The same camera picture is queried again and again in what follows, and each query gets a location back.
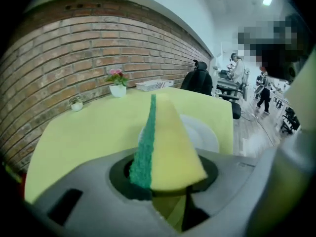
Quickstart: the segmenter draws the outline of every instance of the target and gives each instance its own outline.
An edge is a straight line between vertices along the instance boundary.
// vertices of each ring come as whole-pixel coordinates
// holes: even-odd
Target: plate
[[[208,127],[201,120],[191,116],[181,114],[180,119],[195,148],[219,153],[217,137],[210,127]],[[143,130],[144,128],[141,130],[138,136],[138,142],[142,138]]]

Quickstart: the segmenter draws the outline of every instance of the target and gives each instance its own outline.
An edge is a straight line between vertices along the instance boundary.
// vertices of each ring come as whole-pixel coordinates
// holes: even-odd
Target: chair backrest
[[[206,70],[207,65],[205,62],[198,62],[194,60],[195,70],[189,72],[184,78],[181,89],[198,92],[201,94],[211,96],[213,87],[212,77]]]

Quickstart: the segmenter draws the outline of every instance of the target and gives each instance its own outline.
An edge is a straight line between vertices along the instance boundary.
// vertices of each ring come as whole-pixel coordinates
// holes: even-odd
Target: white basket
[[[173,81],[170,80],[151,80],[145,82],[136,83],[136,88],[143,91],[152,91],[155,89],[162,89],[173,85]]]

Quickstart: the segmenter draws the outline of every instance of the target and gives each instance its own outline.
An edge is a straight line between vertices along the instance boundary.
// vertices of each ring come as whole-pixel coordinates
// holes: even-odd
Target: floor
[[[281,110],[271,102],[270,114],[265,114],[264,104],[260,109],[256,108],[258,101],[253,93],[248,95],[248,101],[237,101],[242,114],[240,119],[234,120],[234,155],[257,158],[266,148],[277,146],[288,136],[279,131],[282,125]]]

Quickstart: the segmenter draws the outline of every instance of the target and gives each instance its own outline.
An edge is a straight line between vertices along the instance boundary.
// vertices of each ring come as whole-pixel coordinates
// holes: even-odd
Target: small white pot
[[[71,109],[73,109],[75,112],[80,111],[83,108],[83,103],[75,103],[71,105]]]
[[[123,97],[126,95],[126,86],[121,85],[113,85],[110,86],[110,91],[115,97]]]

